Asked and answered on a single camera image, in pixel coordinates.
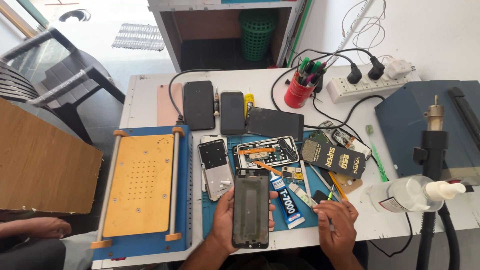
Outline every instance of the esd tool card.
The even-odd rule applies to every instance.
[[[347,148],[322,143],[318,140],[305,138],[301,148],[303,161],[360,179],[365,170],[365,155]]]

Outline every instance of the plastic chair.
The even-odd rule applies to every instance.
[[[70,55],[45,71],[46,78],[32,84],[8,61],[54,38]],[[77,107],[100,89],[122,104],[125,94],[112,82],[110,74],[91,55],[77,49],[57,29],[51,28],[0,56],[0,97],[46,109],[60,118],[83,141],[92,144]]]

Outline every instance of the power strip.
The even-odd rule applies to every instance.
[[[399,79],[392,79],[387,74],[383,74],[379,80],[372,80],[367,75],[372,65],[359,65],[358,68],[362,72],[362,79],[357,84],[349,83],[347,76],[330,79],[326,88],[333,103],[359,100],[371,95],[390,95],[407,82],[421,81],[414,69]]]

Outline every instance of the spray bottle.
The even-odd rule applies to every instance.
[[[247,111],[248,108],[255,107],[255,100],[253,99],[253,94],[250,93],[250,87],[248,88],[248,93],[245,95],[243,99],[243,109],[245,112],[245,118],[247,118]]]
[[[435,212],[444,200],[463,192],[465,186],[461,183],[434,182],[415,175],[368,186],[362,191],[361,202],[372,205],[378,212]]]

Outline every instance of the white table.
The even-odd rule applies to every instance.
[[[362,73],[367,73],[368,66],[359,66]],[[272,83],[286,69],[266,69],[266,70],[242,70],[242,71],[222,71],[209,73],[189,73],[179,76],[174,82],[185,83],[188,81],[210,80],[218,91],[240,90],[246,93],[250,87],[255,97],[255,105],[261,108],[274,109],[270,99],[270,89]],[[323,112],[332,117],[343,120],[346,118],[350,108],[355,102],[333,104],[325,85],[331,77],[342,77],[350,72],[349,66],[338,66],[329,69],[325,75],[324,89],[317,95],[323,103],[316,102],[316,105]],[[156,126],[156,88],[158,85],[168,84],[174,74],[153,74],[153,75],[133,75],[130,77],[127,97],[123,107],[120,128],[136,128]],[[283,101],[283,95],[287,90],[285,80],[292,77],[292,73],[279,80],[274,89],[274,97],[279,107],[284,111],[301,113],[305,115],[305,124],[319,125],[327,120],[326,117],[315,111],[311,99],[301,109],[292,109]],[[365,126],[372,124],[374,128],[373,141],[377,146],[380,157],[385,167],[385,171],[390,180],[396,179],[397,175],[388,153],[385,140],[375,117],[374,106],[380,102],[379,99],[372,98],[360,104],[353,112],[348,124],[354,128],[360,137],[368,142],[368,136]],[[216,120],[215,130],[194,131],[193,141],[195,144],[200,142],[203,135],[220,134],[220,121]],[[94,261],[92,269],[123,267],[131,265],[143,265],[168,261],[184,260],[202,241],[202,205],[201,205],[201,180],[200,180],[200,161],[196,145],[193,146],[193,237],[192,247],[182,252],[172,252],[163,254],[153,254],[146,256],[129,257],[121,261],[112,261],[109,259]],[[371,184],[379,183],[380,176],[378,168],[373,160],[367,161],[365,172],[363,173],[363,186],[348,194],[350,202],[359,211],[359,217],[355,223],[357,230],[357,240],[367,240],[376,238],[388,238],[409,235],[407,220],[404,214],[395,213],[377,213],[368,210],[360,203],[361,190]],[[455,229],[465,230],[479,228],[480,222],[480,196],[479,192],[457,195],[454,200],[448,202],[452,221]],[[410,220],[414,234],[420,233],[421,213],[410,213]],[[443,232],[444,228],[441,222],[435,226],[436,232]],[[318,245],[318,231],[316,227],[292,229],[288,231],[279,231],[270,233],[269,250],[295,248],[303,246]],[[240,250],[238,253],[255,252],[257,250]]]

